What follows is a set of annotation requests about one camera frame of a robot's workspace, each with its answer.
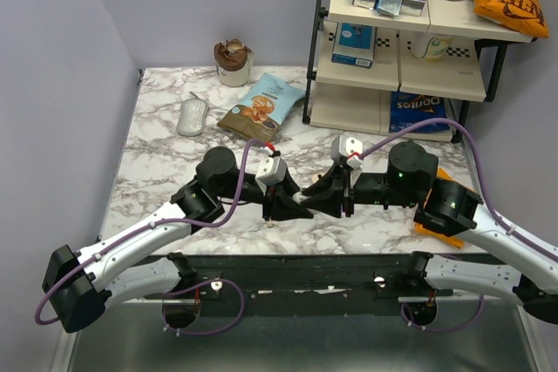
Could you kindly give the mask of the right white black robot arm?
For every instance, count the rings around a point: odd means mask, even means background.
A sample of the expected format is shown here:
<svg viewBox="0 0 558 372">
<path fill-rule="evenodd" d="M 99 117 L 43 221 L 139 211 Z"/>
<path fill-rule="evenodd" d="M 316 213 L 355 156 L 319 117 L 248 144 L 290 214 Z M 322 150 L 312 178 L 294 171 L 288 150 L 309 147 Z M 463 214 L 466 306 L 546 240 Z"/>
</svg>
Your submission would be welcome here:
<svg viewBox="0 0 558 372">
<path fill-rule="evenodd" d="M 413 207 L 414 222 L 446 238 L 458 238 L 499 260 L 483 264 L 414 252 L 388 286 L 404 296 L 464 290 L 522 307 L 557 322 L 557 250 L 497 213 L 460 183 L 438 176 L 438 158 L 406 141 L 392 147 L 384 173 L 361 173 L 358 156 L 339 156 L 316 183 L 303 189 L 303 207 L 340 218 L 356 205 Z"/>
</svg>

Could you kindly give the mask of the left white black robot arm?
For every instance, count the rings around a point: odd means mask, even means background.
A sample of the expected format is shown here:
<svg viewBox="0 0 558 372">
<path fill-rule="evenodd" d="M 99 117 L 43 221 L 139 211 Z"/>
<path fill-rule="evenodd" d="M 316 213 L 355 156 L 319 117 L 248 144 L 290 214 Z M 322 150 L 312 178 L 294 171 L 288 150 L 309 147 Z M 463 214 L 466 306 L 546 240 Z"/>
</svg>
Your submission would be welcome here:
<svg viewBox="0 0 558 372">
<path fill-rule="evenodd" d="M 54 322 L 67 333 L 89 327 L 110 307 L 150 294 L 187 296 L 193 276 L 180 256 L 152 263 L 144 259 L 162 247 L 201 229 L 226 224 L 241 202 L 257 204 L 271 221 L 312 218 L 300 188 L 281 154 L 268 145 L 255 173 L 246 171 L 248 154 L 237 158 L 225 146 L 211 148 L 194 178 L 152 214 L 108 240 L 73 251 L 61 246 L 50 256 L 34 320 L 45 326 L 50 305 Z"/>
</svg>

